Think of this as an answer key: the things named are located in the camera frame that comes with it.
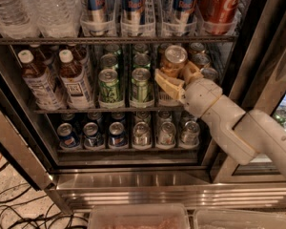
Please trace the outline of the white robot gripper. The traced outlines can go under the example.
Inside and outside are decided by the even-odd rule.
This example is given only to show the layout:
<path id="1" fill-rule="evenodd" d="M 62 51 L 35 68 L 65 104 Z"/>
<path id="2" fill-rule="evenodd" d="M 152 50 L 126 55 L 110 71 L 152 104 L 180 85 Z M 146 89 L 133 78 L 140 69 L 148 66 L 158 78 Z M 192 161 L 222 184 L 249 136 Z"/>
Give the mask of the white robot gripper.
<path id="1" fill-rule="evenodd" d="M 185 82 L 156 69 L 154 79 L 174 100 L 181 100 L 185 94 L 184 109 L 195 117 L 201 117 L 222 96 L 222 88 L 212 80 L 203 78 L 200 69 L 192 61 L 184 66 L 182 76 Z M 183 89 L 185 83 L 188 85 L 186 90 Z"/>

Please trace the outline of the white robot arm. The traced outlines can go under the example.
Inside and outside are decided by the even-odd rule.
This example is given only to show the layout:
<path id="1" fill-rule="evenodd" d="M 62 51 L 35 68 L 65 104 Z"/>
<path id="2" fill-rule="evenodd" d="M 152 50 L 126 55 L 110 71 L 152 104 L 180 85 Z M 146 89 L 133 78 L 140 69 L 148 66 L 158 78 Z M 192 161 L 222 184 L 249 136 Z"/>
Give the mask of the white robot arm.
<path id="1" fill-rule="evenodd" d="M 247 165 L 264 154 L 286 178 L 286 131 L 282 126 L 260 110 L 245 112 L 194 63 L 174 72 L 176 77 L 156 70 L 154 79 L 188 113 L 207 124 L 212 138 L 228 156 Z"/>

